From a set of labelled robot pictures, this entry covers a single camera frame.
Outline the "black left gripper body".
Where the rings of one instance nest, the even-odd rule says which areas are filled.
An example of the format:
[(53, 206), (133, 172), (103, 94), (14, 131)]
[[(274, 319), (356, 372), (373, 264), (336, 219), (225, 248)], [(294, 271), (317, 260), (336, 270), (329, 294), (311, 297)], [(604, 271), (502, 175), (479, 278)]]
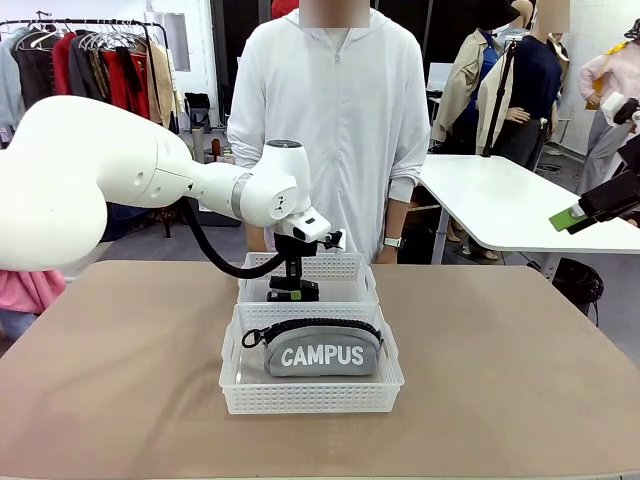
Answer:
[(313, 257), (317, 254), (317, 241), (305, 242), (297, 238), (275, 233), (274, 246), (285, 258)]

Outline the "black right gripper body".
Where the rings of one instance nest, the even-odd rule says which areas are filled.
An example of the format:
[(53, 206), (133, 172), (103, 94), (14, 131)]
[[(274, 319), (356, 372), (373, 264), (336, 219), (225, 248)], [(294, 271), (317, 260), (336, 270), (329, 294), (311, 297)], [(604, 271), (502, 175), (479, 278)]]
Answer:
[(622, 162), (625, 164), (623, 170), (618, 173), (618, 177), (630, 177), (631, 175), (639, 176), (639, 152), (640, 152), (640, 136), (636, 135), (628, 140), (622, 147), (617, 150)]

